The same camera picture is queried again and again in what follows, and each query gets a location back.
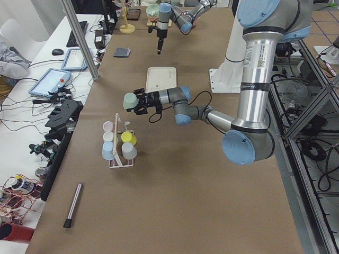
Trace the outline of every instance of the black box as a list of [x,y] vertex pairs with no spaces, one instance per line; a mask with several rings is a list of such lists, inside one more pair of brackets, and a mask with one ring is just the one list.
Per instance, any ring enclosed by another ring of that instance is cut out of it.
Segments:
[[103,30],[95,30],[94,44],[97,49],[105,48],[105,36]]

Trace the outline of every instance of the computer mouse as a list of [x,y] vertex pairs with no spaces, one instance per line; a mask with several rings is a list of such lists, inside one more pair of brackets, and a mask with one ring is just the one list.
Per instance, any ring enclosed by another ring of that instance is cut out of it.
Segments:
[[53,56],[59,56],[59,55],[63,55],[64,51],[62,49],[53,49],[52,50],[52,55]]

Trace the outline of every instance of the wooden stand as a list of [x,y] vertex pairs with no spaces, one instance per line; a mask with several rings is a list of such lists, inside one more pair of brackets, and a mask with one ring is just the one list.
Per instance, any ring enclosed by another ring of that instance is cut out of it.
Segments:
[[124,7],[122,9],[122,17],[123,17],[123,20],[125,22],[125,25],[120,26],[119,30],[122,33],[132,33],[132,32],[135,31],[136,28],[134,27],[134,25],[127,23],[127,17],[126,16],[127,16],[127,11],[126,11],[126,7]]

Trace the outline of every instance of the yellow cup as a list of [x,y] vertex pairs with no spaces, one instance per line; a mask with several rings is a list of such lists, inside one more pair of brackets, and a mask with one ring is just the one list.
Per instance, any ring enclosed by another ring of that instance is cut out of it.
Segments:
[[130,131],[123,132],[121,135],[121,140],[123,143],[130,142],[133,144],[133,146],[135,146],[137,143],[137,137]]

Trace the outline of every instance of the white tray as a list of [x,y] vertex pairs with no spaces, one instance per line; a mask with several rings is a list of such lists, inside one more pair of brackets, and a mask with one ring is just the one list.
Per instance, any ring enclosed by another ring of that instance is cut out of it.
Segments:
[[146,93],[176,87],[174,67],[149,67],[147,70]]

